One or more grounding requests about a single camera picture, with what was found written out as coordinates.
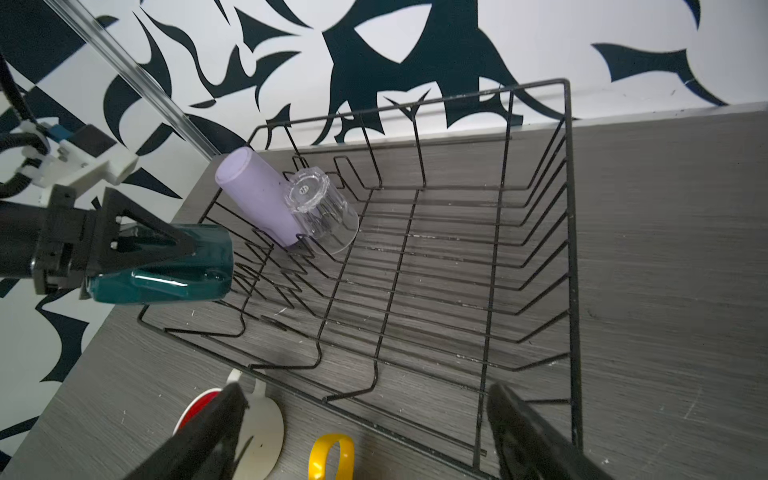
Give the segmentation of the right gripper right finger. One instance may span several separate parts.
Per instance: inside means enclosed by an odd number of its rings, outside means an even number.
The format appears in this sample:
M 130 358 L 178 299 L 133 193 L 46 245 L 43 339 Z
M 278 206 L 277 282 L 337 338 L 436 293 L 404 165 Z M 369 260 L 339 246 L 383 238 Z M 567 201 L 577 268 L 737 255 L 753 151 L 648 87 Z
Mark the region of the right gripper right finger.
M 487 415 L 502 479 L 611 477 L 504 384 L 488 392 Z

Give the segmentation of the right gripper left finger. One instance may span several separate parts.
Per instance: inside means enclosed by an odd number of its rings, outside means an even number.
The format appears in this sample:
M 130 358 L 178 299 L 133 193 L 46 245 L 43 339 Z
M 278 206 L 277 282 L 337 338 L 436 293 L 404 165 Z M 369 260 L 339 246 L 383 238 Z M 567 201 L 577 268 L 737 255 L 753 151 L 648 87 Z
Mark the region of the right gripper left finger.
M 131 471 L 129 479 L 231 479 L 248 403 L 234 383 Z

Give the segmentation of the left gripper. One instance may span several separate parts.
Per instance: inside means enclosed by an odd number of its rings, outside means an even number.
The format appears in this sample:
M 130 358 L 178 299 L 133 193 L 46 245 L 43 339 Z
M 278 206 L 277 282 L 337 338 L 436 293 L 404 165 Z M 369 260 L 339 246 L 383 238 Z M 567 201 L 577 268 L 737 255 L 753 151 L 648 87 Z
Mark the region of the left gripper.
M 120 191 L 104 190 L 95 210 L 75 207 L 75 190 L 55 185 L 42 226 L 31 273 L 35 292 L 52 294 L 81 288 L 89 262 L 92 275 L 154 265 L 192 255 L 195 240 Z

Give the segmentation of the white mug red inside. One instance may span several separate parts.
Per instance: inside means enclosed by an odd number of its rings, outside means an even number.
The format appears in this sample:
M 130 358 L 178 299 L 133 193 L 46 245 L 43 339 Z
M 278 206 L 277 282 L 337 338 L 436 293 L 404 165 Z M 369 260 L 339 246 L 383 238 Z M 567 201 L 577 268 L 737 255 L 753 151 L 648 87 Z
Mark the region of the white mug red inside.
M 198 394 L 178 419 L 173 434 L 185 426 L 226 386 L 238 384 L 245 395 L 245 411 L 237 445 L 237 466 L 231 479 L 264 479 L 281 454 L 284 441 L 283 414 L 277 403 L 266 396 L 266 384 L 238 369 L 230 372 L 224 385 Z

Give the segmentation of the dark green mug white inside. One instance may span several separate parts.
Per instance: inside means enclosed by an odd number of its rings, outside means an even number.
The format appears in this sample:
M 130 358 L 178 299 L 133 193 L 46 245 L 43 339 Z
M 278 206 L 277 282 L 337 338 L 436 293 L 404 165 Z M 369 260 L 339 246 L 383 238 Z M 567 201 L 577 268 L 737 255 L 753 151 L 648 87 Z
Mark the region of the dark green mug white inside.
M 100 303 L 127 305 L 210 301 L 230 291 L 234 272 L 231 236 L 217 225 L 179 224 L 195 240 L 193 254 L 89 279 L 87 292 Z

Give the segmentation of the lavender plastic cup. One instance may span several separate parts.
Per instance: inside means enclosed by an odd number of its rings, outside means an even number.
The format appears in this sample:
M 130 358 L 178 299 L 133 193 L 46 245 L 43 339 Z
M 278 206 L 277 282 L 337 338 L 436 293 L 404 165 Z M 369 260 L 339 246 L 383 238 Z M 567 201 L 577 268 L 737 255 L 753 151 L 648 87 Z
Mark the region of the lavender plastic cup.
M 215 181 L 248 220 L 281 246 L 298 242 L 302 230 L 284 198 L 288 182 L 250 147 L 229 153 L 219 164 Z

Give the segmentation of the clear glass tumbler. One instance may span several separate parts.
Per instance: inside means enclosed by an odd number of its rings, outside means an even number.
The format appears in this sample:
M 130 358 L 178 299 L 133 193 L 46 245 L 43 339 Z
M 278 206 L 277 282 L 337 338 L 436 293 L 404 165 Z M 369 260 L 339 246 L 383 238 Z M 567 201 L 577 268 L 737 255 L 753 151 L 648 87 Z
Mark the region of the clear glass tumbler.
M 320 168 L 296 172 L 289 180 L 284 198 L 303 233 L 329 254 L 342 252 L 356 238 L 357 211 Z

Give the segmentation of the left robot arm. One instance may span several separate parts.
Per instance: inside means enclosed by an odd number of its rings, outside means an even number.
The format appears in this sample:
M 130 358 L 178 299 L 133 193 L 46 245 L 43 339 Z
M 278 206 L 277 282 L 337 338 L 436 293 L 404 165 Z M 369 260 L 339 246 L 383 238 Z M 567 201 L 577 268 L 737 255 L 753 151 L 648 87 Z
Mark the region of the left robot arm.
M 114 188 L 95 210 L 75 207 L 74 190 L 61 185 L 46 207 L 1 202 L 1 276 L 31 280 L 38 295 L 195 250 L 190 235 Z

